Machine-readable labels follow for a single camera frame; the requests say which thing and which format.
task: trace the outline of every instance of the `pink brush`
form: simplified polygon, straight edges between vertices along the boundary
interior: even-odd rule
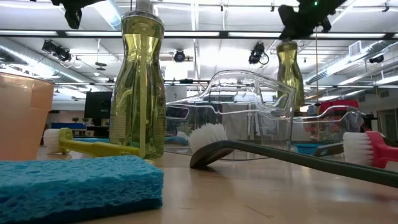
[[[398,162],[398,147],[386,145],[383,135],[377,131],[344,133],[343,147],[346,162],[382,169],[389,161]]]

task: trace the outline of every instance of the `sponge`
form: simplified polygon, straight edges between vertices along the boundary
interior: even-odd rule
[[[0,161],[0,223],[70,223],[160,208],[163,176],[136,156]]]

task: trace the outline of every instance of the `clear plastic bottle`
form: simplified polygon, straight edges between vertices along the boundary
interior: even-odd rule
[[[149,0],[122,18],[124,61],[112,97],[110,143],[139,147],[141,157],[163,155],[165,90],[159,52],[164,24]]]

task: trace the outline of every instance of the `table surface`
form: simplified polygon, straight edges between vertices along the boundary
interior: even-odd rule
[[[78,159],[86,155],[46,155]],[[190,156],[166,152],[153,165],[164,171],[164,206],[84,222],[100,223],[398,223],[398,190],[275,159],[218,161],[189,168]]]

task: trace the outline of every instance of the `computer monitor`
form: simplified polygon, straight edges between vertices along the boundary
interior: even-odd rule
[[[109,119],[111,116],[111,91],[88,92],[86,95],[85,118]]]

